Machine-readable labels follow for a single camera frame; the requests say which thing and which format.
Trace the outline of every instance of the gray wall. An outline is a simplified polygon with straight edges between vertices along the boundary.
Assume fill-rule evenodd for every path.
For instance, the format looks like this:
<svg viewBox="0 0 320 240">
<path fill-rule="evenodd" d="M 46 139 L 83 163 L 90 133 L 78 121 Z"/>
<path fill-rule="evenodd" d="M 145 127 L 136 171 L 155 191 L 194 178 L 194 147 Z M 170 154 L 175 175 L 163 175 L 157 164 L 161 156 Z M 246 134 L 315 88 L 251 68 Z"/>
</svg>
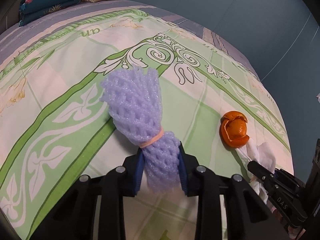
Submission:
<svg viewBox="0 0 320 240">
<path fill-rule="evenodd" d="M 318 28 L 302 0 L 134 0 L 213 30 L 250 61 L 288 130 L 295 174 L 306 180 L 320 138 Z"/>
</svg>

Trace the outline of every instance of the rubber band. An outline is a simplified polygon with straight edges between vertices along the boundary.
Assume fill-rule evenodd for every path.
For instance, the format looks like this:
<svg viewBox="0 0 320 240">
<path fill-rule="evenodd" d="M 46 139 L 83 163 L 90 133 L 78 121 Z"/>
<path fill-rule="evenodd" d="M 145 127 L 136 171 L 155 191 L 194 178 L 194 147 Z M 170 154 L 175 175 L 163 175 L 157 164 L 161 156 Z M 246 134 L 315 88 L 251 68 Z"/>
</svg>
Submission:
<svg viewBox="0 0 320 240">
<path fill-rule="evenodd" d="M 141 149 L 143 149 L 143 148 L 145 148 L 145 147 L 147 147 L 147 146 L 150 146 L 151 144 L 153 144 L 153 143 L 155 143 L 157 140 L 159 140 L 163 135 L 164 135 L 164 130 L 163 130 L 163 128 L 161 127 L 160 132 L 159 132 L 156 136 L 154 136 L 153 138 L 151 138 L 151 140 L 140 144 L 139 147 L 140 147 Z"/>
</svg>

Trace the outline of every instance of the bed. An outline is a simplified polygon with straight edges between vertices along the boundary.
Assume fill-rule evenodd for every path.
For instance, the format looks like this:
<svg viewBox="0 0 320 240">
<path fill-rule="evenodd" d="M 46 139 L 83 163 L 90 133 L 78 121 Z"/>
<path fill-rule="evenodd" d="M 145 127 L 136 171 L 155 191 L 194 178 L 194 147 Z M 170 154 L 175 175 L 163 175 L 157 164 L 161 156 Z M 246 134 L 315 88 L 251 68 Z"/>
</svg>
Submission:
<svg viewBox="0 0 320 240">
<path fill-rule="evenodd" d="M 232 45 L 153 6 L 79 4 L 0 35 L 0 207 L 22 240 L 81 174 L 102 176 L 137 152 L 99 100 L 105 75 L 132 65 L 158 70 L 162 126 L 200 164 L 247 178 L 219 135 L 223 114 L 236 110 L 250 138 L 268 142 L 276 167 L 293 174 L 280 111 Z M 138 196 L 124 199 L 127 239 L 194 239 L 196 207 L 180 188 L 152 193 L 143 177 Z"/>
</svg>

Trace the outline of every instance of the orange peel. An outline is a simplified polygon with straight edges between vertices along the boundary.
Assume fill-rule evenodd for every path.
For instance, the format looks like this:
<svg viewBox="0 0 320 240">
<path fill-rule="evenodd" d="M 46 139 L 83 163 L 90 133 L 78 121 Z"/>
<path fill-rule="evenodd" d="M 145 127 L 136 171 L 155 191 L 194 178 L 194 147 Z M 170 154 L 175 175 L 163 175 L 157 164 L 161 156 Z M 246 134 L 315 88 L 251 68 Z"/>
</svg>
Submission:
<svg viewBox="0 0 320 240">
<path fill-rule="evenodd" d="M 238 111 L 230 111 L 224 114 L 220 126 L 221 136 L 224 142 L 232 148 L 244 146 L 248 140 L 247 118 Z"/>
</svg>

